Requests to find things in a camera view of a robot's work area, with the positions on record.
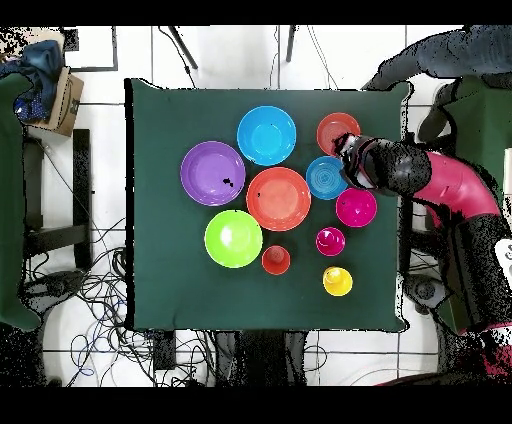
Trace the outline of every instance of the table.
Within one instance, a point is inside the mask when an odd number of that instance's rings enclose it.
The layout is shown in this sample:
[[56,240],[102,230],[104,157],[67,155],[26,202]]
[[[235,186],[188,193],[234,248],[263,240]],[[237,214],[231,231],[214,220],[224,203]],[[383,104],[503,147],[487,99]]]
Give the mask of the table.
[[[266,168],[244,160],[244,190],[220,207],[190,199],[179,172],[184,156],[197,143],[217,140],[237,148],[240,119],[260,105],[280,107],[294,119],[297,144],[280,166],[303,176],[309,163],[323,155],[316,128],[331,112],[353,115],[366,134],[399,140],[407,83],[387,92],[162,90],[132,79],[126,80],[126,89],[128,154],[133,147],[135,168],[134,190],[127,190],[134,201],[134,215],[127,217],[127,227],[134,225],[134,328],[404,329],[395,316],[396,198],[378,196],[377,216],[363,229],[345,227],[337,219],[335,200],[313,198],[308,216],[295,229],[263,231],[263,249],[281,244],[292,257],[287,273],[271,276],[264,272],[261,258],[244,268],[220,267],[203,242],[215,214],[247,210],[248,183]],[[314,244],[316,233],[330,225],[347,239],[345,250],[335,258],[320,255]],[[332,265],[352,273],[349,295],[332,297],[324,290],[322,274]]]

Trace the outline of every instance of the blue cloth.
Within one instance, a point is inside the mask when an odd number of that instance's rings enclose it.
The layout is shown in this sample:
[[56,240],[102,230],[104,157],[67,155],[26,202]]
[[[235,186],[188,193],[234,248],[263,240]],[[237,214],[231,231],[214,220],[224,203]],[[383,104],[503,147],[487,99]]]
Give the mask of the blue cloth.
[[33,84],[15,102],[14,109],[21,120],[31,122],[50,118],[63,66],[59,44],[54,40],[29,44],[20,60],[0,64],[0,78],[18,72]]

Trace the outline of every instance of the green cloth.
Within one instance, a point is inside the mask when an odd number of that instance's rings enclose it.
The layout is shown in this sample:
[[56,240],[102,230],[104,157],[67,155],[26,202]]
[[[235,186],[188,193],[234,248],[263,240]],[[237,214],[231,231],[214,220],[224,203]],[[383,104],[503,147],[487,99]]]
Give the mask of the green cloth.
[[[305,176],[323,152],[316,129],[332,112],[347,112],[364,134],[400,139],[400,106],[409,85],[388,92],[161,90],[132,80],[134,107],[134,283],[138,329],[368,329],[401,331],[395,316],[397,200],[377,196],[378,213],[367,227],[352,229],[336,217],[335,200],[312,198],[306,219],[286,232],[263,230],[263,250],[287,248],[291,266],[267,274],[261,255],[250,265],[227,269],[209,258],[204,231],[220,211],[247,211],[252,178],[266,169],[244,159],[247,180],[240,195],[221,207],[196,203],[180,182],[180,166],[196,144],[217,140],[234,146],[240,120],[252,108],[272,105],[290,114],[297,128],[292,154],[279,166]],[[340,228],[345,250],[322,256],[315,236]],[[346,268],[352,291],[333,297],[323,287],[329,266]]]
[[[501,207],[505,149],[512,147],[512,92],[489,88],[477,77],[464,77],[455,97],[457,100],[443,107],[455,123],[455,154],[483,167],[494,178],[492,191]],[[446,324],[459,332],[470,325],[470,320],[460,288],[451,289],[454,294],[438,312]]]
[[40,320],[17,296],[23,271],[25,197],[22,126],[13,105],[31,86],[20,74],[0,79],[0,322],[25,331],[37,328]]

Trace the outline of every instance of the purple bowl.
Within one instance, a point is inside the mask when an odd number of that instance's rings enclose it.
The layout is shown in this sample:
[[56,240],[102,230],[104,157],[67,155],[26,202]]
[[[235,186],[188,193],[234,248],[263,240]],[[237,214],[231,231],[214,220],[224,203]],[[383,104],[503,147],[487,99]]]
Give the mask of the purple bowl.
[[320,230],[316,235],[316,248],[325,256],[336,256],[345,247],[345,236],[334,227]]
[[205,141],[189,150],[181,164],[181,184],[196,202],[220,206],[233,200],[245,183],[240,155],[227,144]]

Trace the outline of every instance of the bowl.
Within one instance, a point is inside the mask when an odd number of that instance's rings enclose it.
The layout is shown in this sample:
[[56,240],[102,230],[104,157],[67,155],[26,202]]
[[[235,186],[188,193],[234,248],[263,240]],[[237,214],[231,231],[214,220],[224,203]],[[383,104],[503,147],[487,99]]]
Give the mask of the bowl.
[[347,188],[347,183],[341,178],[342,168],[341,160],[331,156],[322,156],[311,162],[306,171],[311,194],[322,200],[336,199]]
[[261,256],[261,264],[269,274],[284,274],[290,267],[290,253],[282,246],[270,246]]
[[324,288],[332,296],[345,296],[352,290],[352,276],[343,268],[332,266],[324,271]]
[[284,110],[260,106],[247,112],[238,125],[238,147],[257,165],[272,166],[290,156],[297,141],[295,123]]
[[204,244],[208,255],[219,265],[240,268],[249,265],[260,254],[263,233],[258,222],[247,212],[227,210],[209,222]]
[[346,133],[361,135],[361,128],[356,119],[348,113],[331,113],[318,124],[316,141],[325,154],[335,156],[334,148],[336,146],[333,140]]
[[336,215],[348,227],[364,227],[376,214],[377,200],[368,190],[348,188],[336,200]]
[[337,228],[327,227],[316,235],[316,248],[322,255],[339,255],[344,247],[345,236]]
[[306,218],[311,193],[304,178],[280,166],[256,175],[247,189],[247,209],[267,230],[288,231]]
[[205,141],[186,154],[181,184],[196,202],[220,206],[233,200],[245,184],[245,166],[238,152],[219,141]]

